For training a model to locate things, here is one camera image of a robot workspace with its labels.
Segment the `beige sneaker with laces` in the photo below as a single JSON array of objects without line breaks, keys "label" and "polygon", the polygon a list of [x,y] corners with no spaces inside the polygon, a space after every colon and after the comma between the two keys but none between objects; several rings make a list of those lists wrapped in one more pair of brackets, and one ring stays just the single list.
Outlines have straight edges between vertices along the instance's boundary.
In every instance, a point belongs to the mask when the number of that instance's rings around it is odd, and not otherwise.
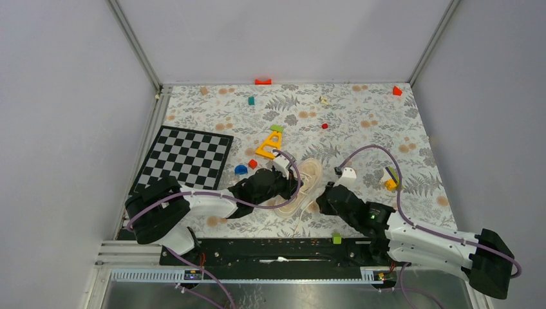
[{"label": "beige sneaker with laces", "polygon": [[297,231],[301,224],[303,214],[313,204],[313,196],[317,190],[317,186],[321,181],[323,174],[323,166],[319,160],[315,158],[308,158],[303,161],[299,166],[301,185],[296,197],[285,206],[274,209],[275,215],[283,219],[289,219],[299,212],[297,217],[296,226],[293,229],[293,236],[297,234]]}]

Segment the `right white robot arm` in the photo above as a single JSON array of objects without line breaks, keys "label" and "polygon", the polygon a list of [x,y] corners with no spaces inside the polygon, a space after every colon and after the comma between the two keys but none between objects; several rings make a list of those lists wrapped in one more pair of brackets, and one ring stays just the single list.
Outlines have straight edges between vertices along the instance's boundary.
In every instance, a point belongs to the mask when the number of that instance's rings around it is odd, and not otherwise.
[{"label": "right white robot arm", "polygon": [[467,281],[495,299],[506,299],[514,254],[494,231],[478,234],[421,221],[406,222],[393,207],[363,201],[343,185],[329,183],[316,199],[321,214],[338,216],[371,239],[370,259],[378,265],[408,262]]}]

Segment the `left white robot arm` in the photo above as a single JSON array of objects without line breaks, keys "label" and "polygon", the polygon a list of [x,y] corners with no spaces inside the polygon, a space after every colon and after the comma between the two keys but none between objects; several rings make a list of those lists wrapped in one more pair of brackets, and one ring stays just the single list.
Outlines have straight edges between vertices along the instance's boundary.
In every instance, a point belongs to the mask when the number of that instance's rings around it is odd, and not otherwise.
[{"label": "left white robot arm", "polygon": [[302,186],[301,173],[291,169],[259,169],[232,187],[217,191],[185,187],[168,176],[126,201],[126,229],[139,244],[169,248],[183,264],[190,265],[198,260],[200,248],[193,229],[182,225],[182,220],[194,216],[242,218],[254,209],[266,209],[264,203],[276,196],[287,205]]}]

